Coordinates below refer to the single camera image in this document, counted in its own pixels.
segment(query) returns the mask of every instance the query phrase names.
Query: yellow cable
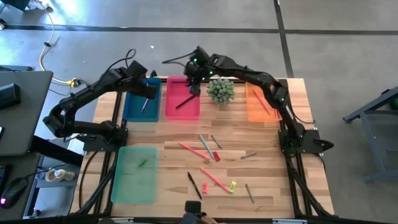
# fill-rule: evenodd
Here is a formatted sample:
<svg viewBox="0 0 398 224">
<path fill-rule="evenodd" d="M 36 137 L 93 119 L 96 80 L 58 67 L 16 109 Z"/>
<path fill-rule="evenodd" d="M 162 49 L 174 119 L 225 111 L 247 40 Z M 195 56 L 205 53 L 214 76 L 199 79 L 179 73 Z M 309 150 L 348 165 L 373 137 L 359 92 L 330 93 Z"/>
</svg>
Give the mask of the yellow cable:
<svg viewBox="0 0 398 224">
<path fill-rule="evenodd" d="M 40 1 L 38 1 L 38 2 L 40 3 L 40 5 L 42 5 L 45 13 L 47 13 L 47 15 L 49 16 L 50 21 L 51 21 L 52 33 L 51 33 L 51 37 L 50 37 L 49 41 L 47 41 L 47 43 L 50 43 L 52 38 L 54 37 L 54 31 L 55 31 L 54 22 L 53 22 L 53 20 L 52 20 L 52 18 L 50 16 L 49 12 L 46 10 L 46 8 L 44 8 L 43 4 Z M 44 45 L 44 48 L 43 48 L 42 53 L 40 54 L 40 58 L 39 58 L 40 67 L 42 68 L 43 71 L 45 71 L 45 68 L 44 68 L 44 65 L 43 65 L 43 58 L 44 58 L 44 52 L 45 52 L 46 48 L 47 48 L 47 46 Z M 66 84 L 70 85 L 71 87 L 75 87 L 76 86 L 76 83 L 75 83 L 76 78 L 73 78 L 72 80 L 69 80 L 69 81 L 59 80 L 58 78 L 54 78 L 54 77 L 52 77 L 52 79 L 57 81 L 57 82 L 60 82 L 60 83 L 66 83 Z"/>
</svg>

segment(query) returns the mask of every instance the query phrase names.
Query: pink bin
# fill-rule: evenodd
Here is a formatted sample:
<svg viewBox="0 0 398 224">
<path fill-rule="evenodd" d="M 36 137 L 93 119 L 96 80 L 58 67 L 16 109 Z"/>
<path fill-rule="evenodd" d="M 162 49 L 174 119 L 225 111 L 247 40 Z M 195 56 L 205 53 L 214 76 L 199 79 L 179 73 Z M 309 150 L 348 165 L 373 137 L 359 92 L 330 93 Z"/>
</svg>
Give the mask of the pink bin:
<svg viewBox="0 0 398 224">
<path fill-rule="evenodd" d="M 185 77 L 168 77 L 166 86 L 166 107 L 167 119 L 177 121 L 198 120 L 200 115 L 200 98 L 186 102 L 179 109 L 175 109 L 180 103 L 192 96 L 187 86 Z"/>
</svg>

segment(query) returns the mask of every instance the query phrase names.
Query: computer mouse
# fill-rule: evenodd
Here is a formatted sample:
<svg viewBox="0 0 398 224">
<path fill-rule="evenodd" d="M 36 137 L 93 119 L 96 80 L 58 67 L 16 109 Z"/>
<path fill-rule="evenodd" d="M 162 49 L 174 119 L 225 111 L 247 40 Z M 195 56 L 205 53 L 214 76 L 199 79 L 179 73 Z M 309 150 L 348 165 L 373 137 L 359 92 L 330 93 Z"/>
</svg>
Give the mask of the computer mouse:
<svg viewBox="0 0 398 224">
<path fill-rule="evenodd" d="M 0 198 L 0 207 L 11 208 L 14 206 L 25 188 L 27 187 L 27 180 L 23 177 L 18 177 L 11 181 L 5 188 Z"/>
</svg>

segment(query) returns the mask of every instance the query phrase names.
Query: butcher block tabletop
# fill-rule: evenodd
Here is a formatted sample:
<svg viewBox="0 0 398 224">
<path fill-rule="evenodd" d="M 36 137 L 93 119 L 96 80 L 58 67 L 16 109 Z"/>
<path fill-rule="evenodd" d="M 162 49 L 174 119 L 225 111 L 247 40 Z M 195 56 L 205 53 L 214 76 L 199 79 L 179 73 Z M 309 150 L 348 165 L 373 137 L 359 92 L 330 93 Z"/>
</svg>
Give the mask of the butcher block tabletop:
<svg viewBox="0 0 398 224">
<path fill-rule="evenodd" d="M 312 121 L 311 109 L 303 79 L 287 79 L 295 114 L 304 121 Z M 129 137 L 127 146 L 155 147 L 158 153 L 156 196 L 153 203 L 114 203 L 113 217 L 182 217 L 185 201 L 200 200 L 187 172 L 191 173 L 201 192 L 202 183 L 208 183 L 208 193 L 202 194 L 201 210 L 215 218 L 293 218 L 285 157 L 281 154 L 278 140 L 278 122 L 249 122 L 246 113 L 245 83 L 235 83 L 235 99 L 228 105 L 218 106 L 207 96 L 206 84 L 202 84 L 200 118 L 197 121 L 171 121 L 165 117 L 166 83 L 162 84 L 159 121 L 154 123 L 127 122 Z M 120 104 L 118 124 L 121 124 L 124 99 Z M 116 93 L 98 98 L 94 122 L 111 120 Z M 304 124 L 312 129 L 312 124 Z M 186 144 L 208 155 L 200 141 L 202 135 L 210 149 L 216 151 L 220 161 L 206 160 L 179 145 Z M 222 149 L 212 140 L 221 144 Z M 257 152 L 255 156 L 242 156 Z M 81 167 L 81 174 L 91 153 Z M 303 154 L 303 166 L 308 188 L 326 211 L 333 213 L 328 183 L 322 160 L 313 154 Z M 104 152 L 99 152 L 87 167 L 81 198 L 85 203 L 100 181 Z M 233 194 L 225 192 L 214 183 L 200 167 L 219 179 L 229 188 L 236 182 Z M 245 188 L 247 184 L 254 198 L 251 202 Z M 105 188 L 101 211 L 105 208 L 109 185 Z M 302 192 L 298 189 L 300 208 L 304 212 Z M 71 212 L 78 210 L 79 185 Z"/>
</svg>

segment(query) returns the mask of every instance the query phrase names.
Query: concrete floor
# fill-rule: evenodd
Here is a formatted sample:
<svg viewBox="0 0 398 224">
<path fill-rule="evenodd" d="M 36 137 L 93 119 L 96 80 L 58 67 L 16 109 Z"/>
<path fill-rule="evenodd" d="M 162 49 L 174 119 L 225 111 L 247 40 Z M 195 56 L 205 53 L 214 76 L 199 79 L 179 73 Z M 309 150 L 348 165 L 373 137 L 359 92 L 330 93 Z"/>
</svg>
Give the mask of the concrete floor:
<svg viewBox="0 0 398 224">
<path fill-rule="evenodd" d="M 273 0 L 52 0 L 50 5 L 54 22 L 60 25 L 278 28 Z M 393 0 L 280 0 L 280 6 L 286 29 L 398 30 L 398 2 Z M 21 13 L 7 7 L 0 17 L 9 24 L 49 24 L 38 10 Z M 42 42 L 49 35 L 50 31 L 39 30 L 1 31 L 0 64 L 40 70 Z M 78 77 L 92 83 L 130 48 L 137 49 L 135 59 L 149 70 L 179 75 L 181 67 L 160 61 L 191 52 L 196 45 L 255 70 L 287 77 L 279 34 L 57 31 L 54 40 L 57 44 L 44 63 L 62 79 Z M 345 124 L 341 118 L 398 84 L 398 36 L 288 34 L 287 44 L 294 77 L 305 79 L 320 134 L 335 143 L 325 153 L 335 213 L 397 223 L 398 181 L 363 182 L 363 175 L 376 170 L 368 142 L 359 121 Z M 51 89 L 67 92 L 56 85 Z M 42 116 L 61 98 L 49 92 Z M 95 104 L 82 108 L 77 119 L 90 121 Z M 42 124 L 36 134 L 52 138 Z M 38 204 L 51 194 L 42 193 Z"/>
</svg>

